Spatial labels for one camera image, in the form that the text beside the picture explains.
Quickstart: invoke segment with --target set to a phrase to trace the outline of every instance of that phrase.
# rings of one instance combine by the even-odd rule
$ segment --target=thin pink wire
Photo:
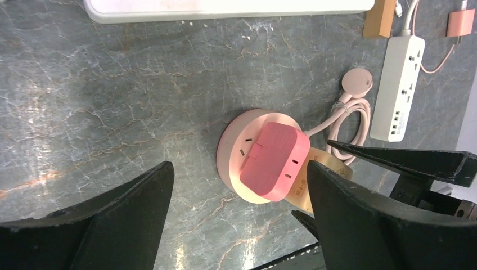
[[[414,17],[412,18],[412,34],[414,35],[415,32],[416,32],[416,17],[417,17],[417,7],[419,6],[419,2],[420,1],[417,1],[417,4],[416,4],[416,8],[414,9]],[[427,73],[427,74],[434,74],[436,73],[437,71],[439,71],[440,68],[442,68],[442,66],[444,66],[444,64],[446,63],[447,61],[447,58],[449,58],[449,56],[451,55],[451,53],[454,51],[454,48],[455,48],[455,44],[452,45],[451,49],[449,50],[449,52],[447,53],[447,55],[444,57],[444,59],[442,59],[442,62],[434,69],[434,70],[427,70],[424,65],[422,65],[421,63],[421,69]]]
[[[338,140],[338,131],[340,129],[341,124],[343,123],[344,119],[348,117],[349,114],[359,111],[361,113],[361,121],[359,122],[359,129],[358,133],[356,134],[355,138],[352,140],[352,145],[363,146],[365,144],[366,136],[368,135],[368,130],[370,128],[370,120],[371,120],[371,106],[370,103],[364,98],[352,98],[350,94],[344,93],[341,97],[339,102],[343,103],[343,105],[348,109],[346,110],[343,107],[337,108],[333,110],[333,114],[328,118],[326,121],[321,123],[320,125],[312,128],[304,133],[311,137],[316,133],[324,130],[327,127],[330,127],[330,134],[328,135],[328,140]],[[342,154],[338,149],[326,145],[326,152],[331,153],[342,160],[344,164],[349,165],[353,160],[356,158],[350,154]]]

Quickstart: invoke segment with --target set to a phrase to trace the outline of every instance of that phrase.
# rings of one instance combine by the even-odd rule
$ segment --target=gray marble surface
[[[425,65],[449,50],[457,5],[423,0]],[[362,13],[100,25],[81,1],[0,4],[0,221],[43,217],[170,160],[175,185],[155,269],[248,269],[313,243],[293,206],[232,193],[215,151],[227,123],[250,108],[289,114],[303,129],[320,123],[352,67],[373,74],[373,105],[386,40],[363,39],[363,22]],[[366,145],[454,149],[476,44],[464,37],[442,71],[420,75],[403,142]],[[357,123],[352,115],[340,139]],[[324,147],[325,136],[312,145]],[[384,194],[396,181],[363,161],[352,167],[356,182]]]

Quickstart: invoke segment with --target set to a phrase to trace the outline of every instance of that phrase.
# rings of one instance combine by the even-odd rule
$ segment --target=pink power adapter
[[[302,131],[268,122],[247,156],[240,181],[257,195],[280,201],[290,191],[310,150]]]

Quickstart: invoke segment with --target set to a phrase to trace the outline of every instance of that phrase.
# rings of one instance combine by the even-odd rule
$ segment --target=power strip socket
[[[415,35],[389,39],[370,136],[386,142],[404,139],[425,41]]]

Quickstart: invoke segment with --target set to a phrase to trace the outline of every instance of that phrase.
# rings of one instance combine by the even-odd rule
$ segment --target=black object
[[[319,236],[327,269],[475,269],[475,204],[429,188],[434,180],[469,187],[477,174],[476,155],[328,144],[400,176],[386,197],[320,163],[308,164],[316,226],[304,213],[294,216]],[[297,257],[294,267],[319,269],[317,263],[310,267]]]
[[[174,184],[164,162],[42,219],[0,224],[0,269],[153,269]]]

